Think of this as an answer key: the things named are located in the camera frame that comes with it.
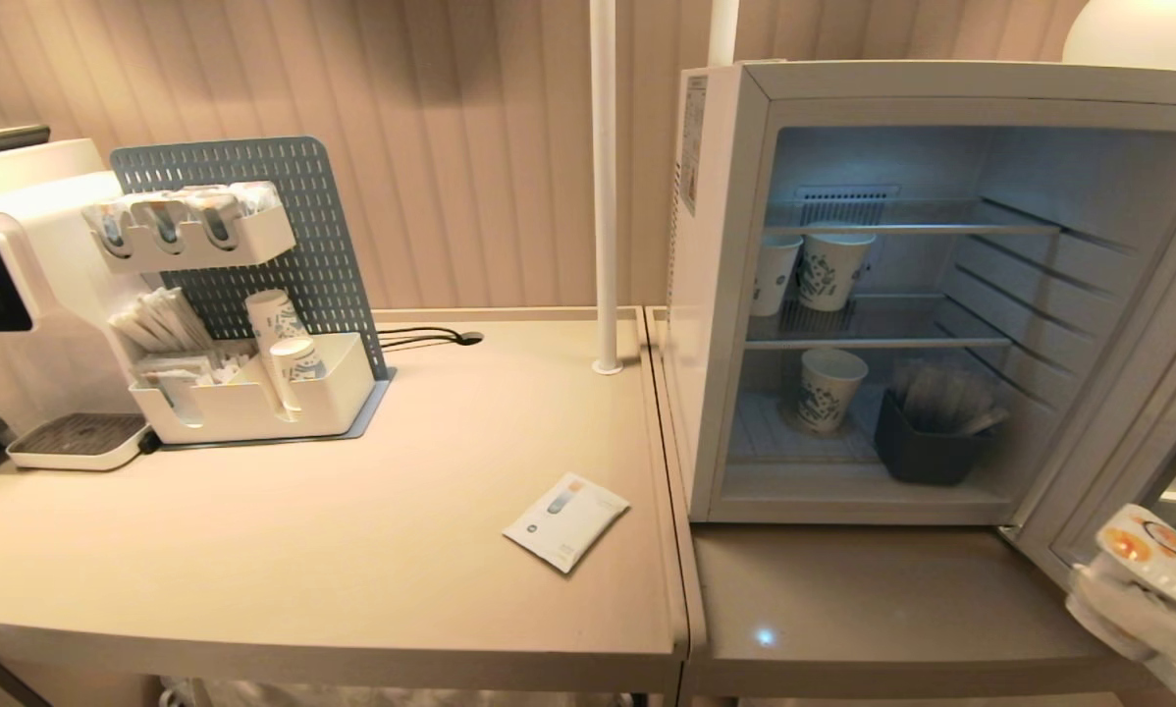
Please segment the black container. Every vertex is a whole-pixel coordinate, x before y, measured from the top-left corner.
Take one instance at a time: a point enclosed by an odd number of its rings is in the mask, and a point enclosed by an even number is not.
[[[876,453],[890,478],[908,483],[955,486],[968,479],[977,454],[993,442],[990,431],[969,434],[933,434],[915,431],[893,393],[881,402],[876,421]]]

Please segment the beige table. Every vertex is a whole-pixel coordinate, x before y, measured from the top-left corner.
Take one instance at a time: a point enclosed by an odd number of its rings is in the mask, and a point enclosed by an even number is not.
[[[589,367],[592,311],[460,311],[442,318],[486,340],[392,353],[399,374],[362,439],[0,475],[0,658],[673,693],[686,605],[629,314],[612,378]],[[436,316],[381,314],[415,318]],[[562,576],[500,532],[567,472],[633,506]]]
[[[655,366],[664,311],[647,311]],[[661,371],[656,391],[666,406]],[[666,435],[669,419],[663,418]],[[669,454],[673,498],[683,496]],[[990,528],[689,527],[680,699],[937,699],[1152,687]]]

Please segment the white organizer tray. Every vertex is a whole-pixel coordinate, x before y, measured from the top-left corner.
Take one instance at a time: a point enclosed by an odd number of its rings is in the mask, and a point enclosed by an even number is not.
[[[113,273],[159,273],[163,271],[194,271],[199,268],[228,268],[233,265],[260,265],[295,246],[295,234],[282,206],[261,211],[259,214],[235,219],[229,232],[238,245],[233,251],[223,251],[212,245],[203,224],[183,221],[176,225],[181,253],[168,253],[158,246],[160,238],[152,227],[127,224],[122,238],[129,241],[128,259],[114,255],[103,247],[100,236],[91,232],[95,247],[103,254],[103,262]]]
[[[301,406],[294,419],[282,411],[260,358],[248,361],[230,385],[193,386],[189,395],[196,411],[189,421],[179,416],[161,389],[135,383],[129,393],[166,443],[342,434],[374,388],[366,348],[354,332],[315,335],[313,340],[327,375],[292,382]]]

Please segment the drip tray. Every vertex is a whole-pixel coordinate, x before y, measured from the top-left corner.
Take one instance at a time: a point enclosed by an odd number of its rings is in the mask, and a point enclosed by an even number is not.
[[[22,468],[107,472],[134,459],[147,431],[142,415],[72,413],[12,442],[8,456]]]

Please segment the fridge door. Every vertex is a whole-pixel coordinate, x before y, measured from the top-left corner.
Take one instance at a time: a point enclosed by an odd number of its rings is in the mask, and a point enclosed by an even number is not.
[[[1154,341],[1176,336],[1176,246],[1165,254],[1144,292],[1145,322],[1123,359],[1118,382],[1077,442],[1065,448],[1047,488],[1004,528],[1051,579],[1067,585],[1074,563],[1090,562],[1096,529],[1125,502],[1155,511],[1176,527],[1176,349]],[[1163,659],[1150,669],[1176,693],[1176,666]]]

